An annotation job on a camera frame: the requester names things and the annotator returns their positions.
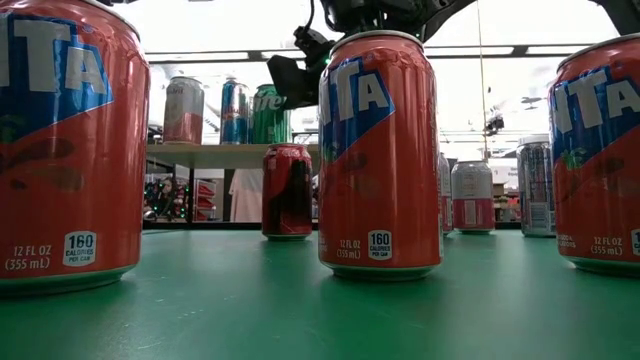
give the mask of green table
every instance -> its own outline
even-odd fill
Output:
[[[0,302],[0,359],[640,359],[640,282],[554,239],[452,234],[424,281],[332,276],[314,241],[146,233],[123,281]]]

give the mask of blurry can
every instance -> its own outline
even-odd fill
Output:
[[[311,156],[297,144],[271,145],[264,157],[262,234],[302,240],[312,231]]]
[[[440,223],[442,234],[449,235],[453,231],[453,203],[451,199],[451,171],[449,161],[440,153],[438,158],[438,172],[440,176]]]
[[[639,45],[568,57],[550,91],[558,249],[585,270],[640,275]]]
[[[222,85],[220,144],[249,143],[250,96],[249,88],[233,77]]]
[[[291,112],[284,109],[285,98],[272,84],[260,85],[253,97],[252,143],[279,144],[291,138]]]
[[[320,79],[319,256],[336,275],[409,280],[440,264],[435,91],[422,43],[406,33],[359,33],[331,51]]]
[[[484,161],[459,161],[451,172],[453,227],[463,233],[495,228],[493,174]]]
[[[204,90],[195,79],[176,76],[167,87],[164,144],[202,144]]]
[[[138,35],[95,1],[0,1],[0,14],[0,295],[115,282],[140,257]]]
[[[519,143],[516,153],[522,233],[556,236],[549,135],[527,136]]]

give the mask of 12 fl oz text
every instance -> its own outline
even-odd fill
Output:
[[[13,256],[51,256],[51,245],[14,246]]]

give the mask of sprite can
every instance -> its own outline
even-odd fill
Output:
[[[252,139],[254,144],[279,144],[293,141],[291,112],[284,109],[285,97],[275,86],[258,86],[253,97]]]

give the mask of energy drink can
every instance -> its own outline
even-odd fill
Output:
[[[227,78],[222,86],[220,144],[248,144],[250,127],[249,88]]]
[[[550,91],[558,249],[580,269],[640,275],[639,44],[568,57]]]
[[[495,228],[493,174],[484,161],[458,161],[451,172],[453,227],[486,234]]]
[[[291,112],[283,108],[285,98],[272,84],[260,85],[253,97],[251,133],[253,144],[279,144],[293,141]]]
[[[311,231],[311,156],[307,147],[271,145],[264,157],[262,234],[269,240],[303,240]]]
[[[321,262],[356,279],[424,277],[443,249],[436,85],[422,43],[381,30],[338,42],[319,100]]]
[[[519,143],[516,154],[522,233],[525,236],[556,236],[549,135],[527,136]]]
[[[201,145],[203,118],[202,84],[184,76],[172,78],[164,110],[164,143]]]
[[[451,199],[451,171],[449,161],[440,153],[438,158],[438,175],[440,177],[440,224],[442,234],[449,235],[453,231],[453,202]]]
[[[136,265],[149,84],[110,8],[0,1],[0,294],[100,286]]]

